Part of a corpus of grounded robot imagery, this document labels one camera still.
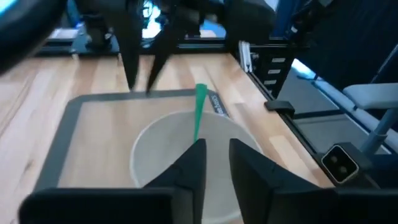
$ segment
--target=gray chair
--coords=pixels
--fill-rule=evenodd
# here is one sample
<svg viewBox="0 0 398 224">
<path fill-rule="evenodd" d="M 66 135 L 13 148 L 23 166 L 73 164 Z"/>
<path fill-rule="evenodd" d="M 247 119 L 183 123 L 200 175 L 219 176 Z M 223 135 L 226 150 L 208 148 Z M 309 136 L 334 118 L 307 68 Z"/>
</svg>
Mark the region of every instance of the gray chair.
<svg viewBox="0 0 398 224">
<path fill-rule="evenodd" d="M 360 109 L 387 110 L 359 149 L 368 155 L 376 153 L 387 138 L 388 130 L 398 121 L 398 83 L 351 85 L 343 93 Z"/>
</svg>

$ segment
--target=silicone mat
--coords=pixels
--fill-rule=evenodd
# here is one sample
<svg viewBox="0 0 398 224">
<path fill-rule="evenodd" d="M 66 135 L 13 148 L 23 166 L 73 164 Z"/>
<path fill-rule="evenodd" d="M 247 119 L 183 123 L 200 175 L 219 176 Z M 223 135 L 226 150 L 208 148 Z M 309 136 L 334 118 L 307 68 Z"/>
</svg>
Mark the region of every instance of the silicone mat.
<svg viewBox="0 0 398 224">
<path fill-rule="evenodd" d="M 134 187 L 129 158 L 139 133 L 161 116 L 194 109 L 195 90 L 154 91 L 150 96 L 107 93 L 71 100 L 35 190 Z M 204 110 L 228 115 L 218 94 L 210 90 Z"/>
</svg>

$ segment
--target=blue light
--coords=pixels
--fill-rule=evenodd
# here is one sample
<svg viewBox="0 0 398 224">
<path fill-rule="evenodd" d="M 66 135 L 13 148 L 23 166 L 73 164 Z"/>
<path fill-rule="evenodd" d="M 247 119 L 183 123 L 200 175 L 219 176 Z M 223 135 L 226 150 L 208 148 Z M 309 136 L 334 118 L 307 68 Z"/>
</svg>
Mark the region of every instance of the blue light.
<svg viewBox="0 0 398 224">
<path fill-rule="evenodd" d="M 0 14 L 12 6 L 17 0 L 0 0 Z"/>
</svg>

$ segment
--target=green object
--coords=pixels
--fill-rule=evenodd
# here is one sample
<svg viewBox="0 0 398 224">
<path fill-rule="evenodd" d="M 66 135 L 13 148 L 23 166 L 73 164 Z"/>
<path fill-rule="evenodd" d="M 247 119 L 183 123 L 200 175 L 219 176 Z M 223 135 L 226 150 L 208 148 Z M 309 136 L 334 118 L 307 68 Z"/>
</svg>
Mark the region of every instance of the green object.
<svg viewBox="0 0 398 224">
<path fill-rule="evenodd" d="M 205 104 L 207 96 L 207 86 L 205 84 L 197 84 L 196 90 L 197 97 L 195 105 L 195 131 L 193 132 L 193 142 L 198 140 L 201 114 L 203 112 L 203 105 Z"/>
</svg>

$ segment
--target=wooden table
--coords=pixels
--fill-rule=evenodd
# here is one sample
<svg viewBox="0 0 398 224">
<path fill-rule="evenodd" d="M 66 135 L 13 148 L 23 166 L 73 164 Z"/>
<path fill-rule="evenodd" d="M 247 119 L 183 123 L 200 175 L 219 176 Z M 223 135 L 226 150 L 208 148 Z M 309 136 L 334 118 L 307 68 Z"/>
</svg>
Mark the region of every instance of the wooden table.
<svg viewBox="0 0 398 224">
<path fill-rule="evenodd" d="M 136 91 L 143 91 L 152 57 L 140 59 Z M 232 119 L 247 128 L 264 154 L 320 186 L 332 184 L 229 54 L 175 55 L 156 90 L 217 91 Z M 127 92 L 116 58 L 32 58 L 0 78 L 0 223 L 15 223 L 19 204 L 31 193 L 68 101 L 90 93 Z"/>
</svg>

